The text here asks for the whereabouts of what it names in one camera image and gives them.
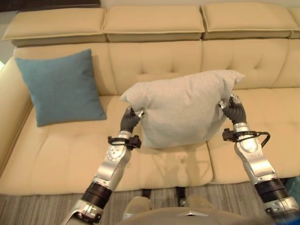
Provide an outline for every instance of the wall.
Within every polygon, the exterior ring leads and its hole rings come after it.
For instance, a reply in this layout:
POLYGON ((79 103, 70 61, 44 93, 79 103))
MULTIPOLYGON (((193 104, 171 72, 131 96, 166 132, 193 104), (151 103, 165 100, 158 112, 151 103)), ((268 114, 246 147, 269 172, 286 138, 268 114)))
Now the wall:
MULTIPOLYGON (((101 7, 111 7, 114 5, 203 5, 215 2, 233 1, 256 1, 259 0, 101 0, 101 7)), ((260 0, 286 7, 300 6, 300 0, 260 0)))

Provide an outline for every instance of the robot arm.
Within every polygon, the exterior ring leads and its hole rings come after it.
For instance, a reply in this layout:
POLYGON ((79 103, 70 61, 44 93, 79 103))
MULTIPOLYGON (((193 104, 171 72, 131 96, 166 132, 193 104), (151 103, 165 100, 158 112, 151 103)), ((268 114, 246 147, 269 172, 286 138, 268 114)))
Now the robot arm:
POLYGON ((223 139, 235 142, 235 152, 241 158, 248 177, 263 201, 265 211, 276 220, 288 219, 298 214, 297 202, 289 196, 274 168, 262 152, 262 147, 269 140, 270 134, 250 130, 245 109, 238 96, 231 95, 229 106, 226 106, 223 101, 219 102, 219 106, 233 123, 233 131, 225 129, 223 139), (267 138, 260 144, 257 137, 261 134, 267 135, 267 138))
POLYGON ((123 176, 125 166, 131 157, 131 150, 141 146, 139 137, 131 137, 131 135, 144 114, 144 111, 135 114, 131 107, 126 109, 118 137, 108 137, 110 147, 103 163, 82 198, 75 203, 61 225, 99 223, 112 191, 115 190, 123 176))

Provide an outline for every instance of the beige sofa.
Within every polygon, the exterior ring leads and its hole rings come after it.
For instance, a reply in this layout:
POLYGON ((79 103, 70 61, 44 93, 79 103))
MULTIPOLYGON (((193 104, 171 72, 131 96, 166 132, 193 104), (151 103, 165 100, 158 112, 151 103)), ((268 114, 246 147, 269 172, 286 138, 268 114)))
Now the beige sofa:
MULTIPOLYGON (((201 10, 115 6, 18 13, 3 38, 17 47, 0 73, 0 193, 82 193, 104 159, 107 136, 119 132, 126 89, 212 69, 246 75, 234 93, 251 128, 271 133, 265 155, 280 177, 299 175, 298 10, 218 3, 201 10), (87 48, 107 120, 37 127, 15 57, 50 59, 87 48)), ((221 133, 206 144, 134 150, 117 190, 248 180, 234 144, 223 142, 221 133)), ((134 134, 143 139, 140 125, 134 134)))

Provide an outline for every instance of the black cable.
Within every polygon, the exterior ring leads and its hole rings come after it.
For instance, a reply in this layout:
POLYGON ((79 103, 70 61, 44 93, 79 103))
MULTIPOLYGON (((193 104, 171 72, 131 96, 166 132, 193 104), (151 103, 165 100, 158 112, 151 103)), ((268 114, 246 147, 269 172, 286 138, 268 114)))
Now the black cable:
POLYGON ((247 139, 256 138, 256 137, 259 137, 260 135, 266 135, 267 137, 261 143, 261 146, 263 148, 266 145, 266 143, 269 141, 269 139, 271 138, 271 135, 268 132, 250 131, 250 134, 248 134, 248 135, 252 135, 252 136, 237 140, 237 142, 242 142, 242 141, 247 140, 247 139))

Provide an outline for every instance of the pillow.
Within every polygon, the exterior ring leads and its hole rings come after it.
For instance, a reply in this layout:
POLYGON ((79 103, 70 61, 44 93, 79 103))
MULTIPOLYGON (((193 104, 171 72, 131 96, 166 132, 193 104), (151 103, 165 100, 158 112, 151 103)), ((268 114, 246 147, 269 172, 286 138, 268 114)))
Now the pillow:
POLYGON ((30 91, 38 127, 106 119, 93 79, 90 49, 57 59, 15 61, 30 91))
POLYGON ((229 101, 235 83, 243 77, 232 70, 213 70, 140 82, 125 91, 121 100, 129 102, 135 111, 146 110, 141 124, 147 147, 203 143, 225 120, 218 102, 229 101))

